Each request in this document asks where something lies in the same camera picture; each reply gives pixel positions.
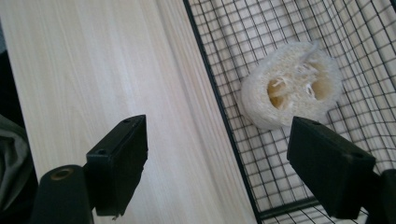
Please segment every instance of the light wood surface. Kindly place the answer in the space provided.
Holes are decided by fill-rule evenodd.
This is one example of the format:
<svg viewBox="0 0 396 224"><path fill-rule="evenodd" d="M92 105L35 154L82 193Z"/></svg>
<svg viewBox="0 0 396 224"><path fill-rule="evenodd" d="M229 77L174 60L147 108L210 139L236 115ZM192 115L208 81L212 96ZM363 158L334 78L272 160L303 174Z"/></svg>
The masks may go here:
<svg viewBox="0 0 396 224"><path fill-rule="evenodd" d="M128 210L95 223L255 223L182 1L2 0L0 17L39 177L147 115Z"/></svg>

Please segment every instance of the dried loofah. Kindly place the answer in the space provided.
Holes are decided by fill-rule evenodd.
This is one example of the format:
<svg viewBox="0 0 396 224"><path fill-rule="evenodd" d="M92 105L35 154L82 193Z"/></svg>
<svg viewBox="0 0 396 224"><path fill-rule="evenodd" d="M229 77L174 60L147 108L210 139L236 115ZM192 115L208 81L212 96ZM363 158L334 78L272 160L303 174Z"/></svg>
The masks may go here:
<svg viewBox="0 0 396 224"><path fill-rule="evenodd" d="M342 90L336 62L318 42L297 42L268 55L242 82L238 107L258 128L290 126L293 116L318 120Z"/></svg>

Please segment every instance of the black wire grid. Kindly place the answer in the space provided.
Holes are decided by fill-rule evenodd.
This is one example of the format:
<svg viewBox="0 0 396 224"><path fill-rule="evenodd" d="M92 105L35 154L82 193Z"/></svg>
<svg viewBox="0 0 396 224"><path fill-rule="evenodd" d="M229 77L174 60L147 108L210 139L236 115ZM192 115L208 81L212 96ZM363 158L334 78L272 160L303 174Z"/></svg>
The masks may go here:
<svg viewBox="0 0 396 224"><path fill-rule="evenodd" d="M373 154L376 172L396 168L394 1L184 2L258 222L339 221L287 161L290 128L260 131L236 105L241 79L286 43L318 40L342 71L343 95L320 122Z"/></svg>

